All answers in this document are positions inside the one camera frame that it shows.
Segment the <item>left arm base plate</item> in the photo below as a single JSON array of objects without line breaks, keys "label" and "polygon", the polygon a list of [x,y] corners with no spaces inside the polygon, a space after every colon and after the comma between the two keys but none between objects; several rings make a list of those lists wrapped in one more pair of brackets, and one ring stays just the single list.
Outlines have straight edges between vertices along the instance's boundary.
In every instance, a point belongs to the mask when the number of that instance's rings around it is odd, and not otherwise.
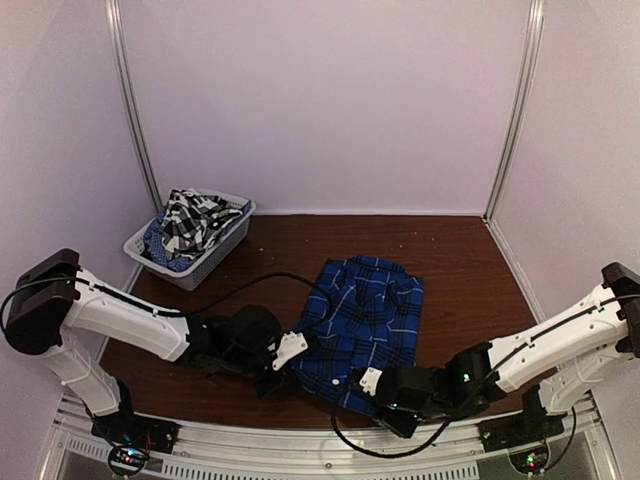
[{"label": "left arm base plate", "polygon": [[137,414],[93,417],[92,424],[91,434],[109,444],[166,454],[173,452],[180,429],[175,422]]}]

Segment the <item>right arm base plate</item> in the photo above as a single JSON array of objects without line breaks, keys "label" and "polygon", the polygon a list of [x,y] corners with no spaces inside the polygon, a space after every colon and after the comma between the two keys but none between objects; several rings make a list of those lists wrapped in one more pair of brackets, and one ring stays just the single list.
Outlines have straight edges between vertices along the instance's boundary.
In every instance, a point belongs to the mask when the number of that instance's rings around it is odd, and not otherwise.
[{"label": "right arm base plate", "polygon": [[564,432],[564,415],[534,418],[524,412],[479,423],[486,453],[542,442]]}]

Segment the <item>blue plaid long sleeve shirt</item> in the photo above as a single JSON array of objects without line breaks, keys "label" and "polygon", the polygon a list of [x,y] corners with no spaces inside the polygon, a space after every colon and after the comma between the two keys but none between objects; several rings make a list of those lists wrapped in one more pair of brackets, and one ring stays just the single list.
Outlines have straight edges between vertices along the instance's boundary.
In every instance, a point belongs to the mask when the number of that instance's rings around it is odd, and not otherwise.
[{"label": "blue plaid long sleeve shirt", "polygon": [[302,388],[328,403],[372,417],[373,399],[354,375],[411,365],[424,300],[424,280],[379,257],[329,260],[294,327],[310,348],[289,362]]}]

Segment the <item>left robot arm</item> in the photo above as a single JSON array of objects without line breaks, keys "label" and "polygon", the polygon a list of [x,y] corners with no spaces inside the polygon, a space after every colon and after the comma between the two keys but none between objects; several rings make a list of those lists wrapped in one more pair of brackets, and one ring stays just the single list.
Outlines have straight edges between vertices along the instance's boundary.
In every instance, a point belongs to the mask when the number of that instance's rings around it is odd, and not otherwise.
[{"label": "left robot arm", "polygon": [[93,331],[208,375],[249,378],[265,395],[305,352],[301,333],[285,333],[263,306],[206,319],[140,300],[100,281],[62,249],[17,281],[1,303],[1,331],[17,352],[40,358],[84,403],[95,428],[123,444],[146,431],[129,389],[93,360],[74,329]]}]

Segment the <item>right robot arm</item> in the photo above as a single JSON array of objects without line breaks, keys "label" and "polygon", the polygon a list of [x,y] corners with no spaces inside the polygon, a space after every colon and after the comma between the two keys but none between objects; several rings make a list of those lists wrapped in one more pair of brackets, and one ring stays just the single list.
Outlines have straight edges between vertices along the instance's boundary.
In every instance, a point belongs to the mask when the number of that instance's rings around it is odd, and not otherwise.
[{"label": "right robot arm", "polygon": [[564,312],[527,330],[456,354],[443,368],[368,368],[359,381],[380,421],[409,438],[420,421],[457,421],[535,378],[534,403],[513,419],[519,440],[535,440],[594,384],[639,355],[639,276],[614,262],[603,280]]}]

